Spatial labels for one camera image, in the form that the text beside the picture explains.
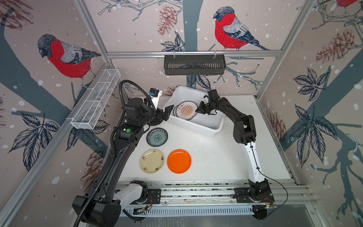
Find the white plate orange sunburst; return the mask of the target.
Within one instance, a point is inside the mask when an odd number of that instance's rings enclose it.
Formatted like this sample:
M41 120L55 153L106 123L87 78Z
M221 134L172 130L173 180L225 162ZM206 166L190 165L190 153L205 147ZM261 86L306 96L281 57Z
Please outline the white plate orange sunburst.
M197 108L197 104L192 101L182 102L177 106L176 117L189 121L196 116Z

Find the green blue floral plate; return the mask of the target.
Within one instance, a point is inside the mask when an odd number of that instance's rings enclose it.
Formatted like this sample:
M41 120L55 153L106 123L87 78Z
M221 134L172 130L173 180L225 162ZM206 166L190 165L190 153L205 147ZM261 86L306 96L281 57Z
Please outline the green blue floral plate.
M168 140L168 133L163 128L155 128L147 134L147 143L151 147L160 147Z

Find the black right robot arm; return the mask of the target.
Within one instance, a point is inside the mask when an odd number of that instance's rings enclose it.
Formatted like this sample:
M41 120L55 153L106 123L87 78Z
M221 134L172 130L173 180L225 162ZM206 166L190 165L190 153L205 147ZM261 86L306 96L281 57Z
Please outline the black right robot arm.
M240 112L226 98L220 97L215 89L204 96L196 112L211 115L213 110L224 113L233 122L233 138L245 149L249 171L249 198L253 202L265 200L273 203L268 177L263 174L257 155L257 133L253 116Z

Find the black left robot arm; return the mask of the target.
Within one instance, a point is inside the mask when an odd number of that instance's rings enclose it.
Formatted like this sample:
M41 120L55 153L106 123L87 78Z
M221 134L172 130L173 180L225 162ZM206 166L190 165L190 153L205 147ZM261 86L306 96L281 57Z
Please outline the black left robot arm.
M131 203L147 200L148 188L144 181L133 180L128 187L121 190L121 199L115 200L116 185L121 173L146 133L144 127L156 126L167 121L173 106L159 109L154 104L159 91L151 88L150 92L143 90L138 84L131 80L123 80L119 84L120 96L123 96L124 84L131 84L140 90L145 98L131 98L122 101L123 112L115 129L111 133L111 150L108 158L104 161L99 176L93 182L85 195L77 196L72 207L77 214L74 226L81 222L96 227L113 227L124 209Z

